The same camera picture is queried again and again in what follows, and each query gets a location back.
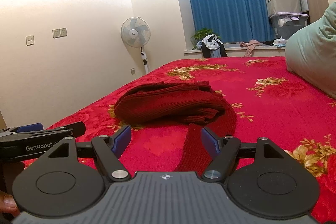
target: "bed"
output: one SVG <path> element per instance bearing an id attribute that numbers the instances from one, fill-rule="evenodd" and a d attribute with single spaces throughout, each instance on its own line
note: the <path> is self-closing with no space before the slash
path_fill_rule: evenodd
<path id="1" fill-rule="evenodd" d="M 320 183 L 321 195 L 313 215 L 322 223 L 336 221 L 336 100 L 289 73 L 284 57 L 174 61 L 51 128 L 83 121 L 87 130 L 77 141 L 112 135 L 124 125 L 114 115 L 116 100 L 134 86 L 158 81 L 209 81 L 236 111 L 235 137 L 242 142 L 268 137 L 300 161 Z M 132 175 L 140 170 L 173 171 L 181 159 L 187 129 L 183 124 L 132 125 L 132 141 L 120 161 Z M 90 159 L 80 161 L 93 166 Z M 249 163 L 251 160 L 242 160 L 240 166 Z"/>

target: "potted plant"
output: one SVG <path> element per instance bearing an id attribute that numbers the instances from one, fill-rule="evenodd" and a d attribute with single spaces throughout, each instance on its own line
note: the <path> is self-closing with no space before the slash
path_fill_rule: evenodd
<path id="1" fill-rule="evenodd" d="M 193 49 L 196 49 L 196 44 L 199 41 L 202 41 L 204 37 L 211 35 L 213 33 L 214 33 L 213 29 L 203 28 L 201 30 L 198 30 L 192 37 L 192 43 L 194 46 Z"/>

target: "wall socket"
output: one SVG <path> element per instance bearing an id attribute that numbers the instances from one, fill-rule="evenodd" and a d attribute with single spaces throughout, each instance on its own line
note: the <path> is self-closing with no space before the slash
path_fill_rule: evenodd
<path id="1" fill-rule="evenodd" d="M 60 29 L 60 31 L 61 31 L 61 37 L 66 37 L 68 35 L 66 28 L 62 28 Z"/>
<path id="2" fill-rule="evenodd" d="M 61 37 L 61 32 L 60 32 L 59 29 L 53 30 L 52 35 L 53 35 L 54 38 L 58 38 L 58 37 Z"/>
<path id="3" fill-rule="evenodd" d="M 33 35 L 30 35 L 29 37 L 26 37 L 27 46 L 34 45 L 34 43 L 35 43 L 35 41 L 34 41 L 34 36 Z"/>

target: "gold flower pattern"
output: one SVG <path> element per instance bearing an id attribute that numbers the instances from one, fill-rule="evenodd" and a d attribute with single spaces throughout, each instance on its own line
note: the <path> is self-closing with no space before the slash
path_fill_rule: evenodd
<path id="1" fill-rule="evenodd" d="M 242 103 L 234 103 L 234 104 L 231 104 L 231 106 L 236 107 L 236 108 L 242 108 L 243 104 Z"/>
<path id="2" fill-rule="evenodd" d="M 331 103 L 329 103 L 329 105 L 331 105 L 331 107 L 335 107 L 336 106 L 336 101 L 332 101 Z"/>
<path id="3" fill-rule="evenodd" d="M 253 119 L 251 118 L 255 117 L 255 116 L 245 115 L 245 112 L 237 112 L 237 114 L 240 114 L 241 118 L 247 118 L 250 122 L 253 122 Z"/>
<path id="4" fill-rule="evenodd" d="M 331 134 L 324 136 L 324 144 L 315 140 L 303 139 L 302 145 L 293 152 L 285 150 L 294 159 L 298 160 L 315 177 L 326 174 L 328 170 L 328 158 L 336 154 L 336 149 L 330 144 Z"/>
<path id="5" fill-rule="evenodd" d="M 246 66 L 250 67 L 252 66 L 254 63 L 264 63 L 267 62 L 268 59 L 256 59 L 256 60 L 249 60 L 245 63 Z"/>
<path id="6" fill-rule="evenodd" d="M 223 90 L 216 90 L 215 93 L 221 94 L 223 96 L 226 96 L 225 94 L 223 94 Z"/>
<path id="7" fill-rule="evenodd" d="M 111 118 L 116 117 L 116 115 L 114 114 L 114 105 L 109 105 L 109 110 L 107 112 L 110 114 Z"/>
<path id="8" fill-rule="evenodd" d="M 242 108 L 244 107 L 242 103 L 234 103 L 234 104 L 231 104 L 231 106 L 233 108 Z M 255 116 L 251 116 L 251 115 L 245 115 L 245 112 L 237 112 L 238 115 L 240 115 L 241 118 L 247 118 L 250 122 L 253 122 L 253 117 Z"/>
<path id="9" fill-rule="evenodd" d="M 116 115 L 114 113 L 114 105 L 109 105 L 109 109 L 108 109 L 108 113 L 110 114 L 111 118 L 115 118 Z M 108 126 L 108 128 L 112 128 L 114 129 L 114 132 L 117 132 L 119 129 L 121 129 L 123 126 L 127 126 L 129 125 L 128 123 L 124 122 L 124 121 L 119 121 L 118 124 L 112 124 L 110 126 Z M 131 129 L 134 131 L 138 131 L 140 129 L 144 129 L 145 127 L 140 125 L 140 124 L 131 124 Z"/>
<path id="10" fill-rule="evenodd" d="M 254 84 L 255 88 L 247 88 L 248 90 L 255 90 L 255 95 L 261 97 L 264 93 L 264 89 L 268 85 L 280 85 L 282 82 L 288 81 L 286 78 L 273 78 L 269 77 L 266 79 L 258 79 L 258 81 Z"/>
<path id="11" fill-rule="evenodd" d="M 195 78 L 195 76 L 192 76 L 190 73 L 196 70 L 200 69 L 220 69 L 223 71 L 239 71 L 239 69 L 230 69 L 227 68 L 227 65 L 194 65 L 190 67 L 182 67 L 182 68 L 174 68 L 167 72 L 168 76 L 178 76 L 180 80 L 189 80 L 192 78 Z"/>
<path id="12" fill-rule="evenodd" d="M 121 129 L 123 126 L 129 126 L 128 123 L 124 122 L 124 121 L 120 121 L 118 124 L 113 124 L 111 126 L 108 126 L 109 128 L 112 128 L 114 130 L 114 132 L 117 132 L 119 129 Z M 130 125 L 131 126 L 131 130 L 134 131 L 138 131 L 140 129 L 144 129 L 145 127 L 140 125 L 140 124 L 134 124 L 134 125 Z"/>

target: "folded scarf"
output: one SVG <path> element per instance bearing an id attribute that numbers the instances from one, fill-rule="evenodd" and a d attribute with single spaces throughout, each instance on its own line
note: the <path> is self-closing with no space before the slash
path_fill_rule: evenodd
<path id="1" fill-rule="evenodd" d="M 189 124 L 182 160 L 176 171 L 201 174 L 211 158 L 201 142 L 201 129 L 207 125 L 220 137 L 233 135 L 236 113 L 211 89 L 209 82 L 196 84 L 151 83 L 127 91 L 114 106 L 117 118 L 129 124 L 157 120 Z"/>

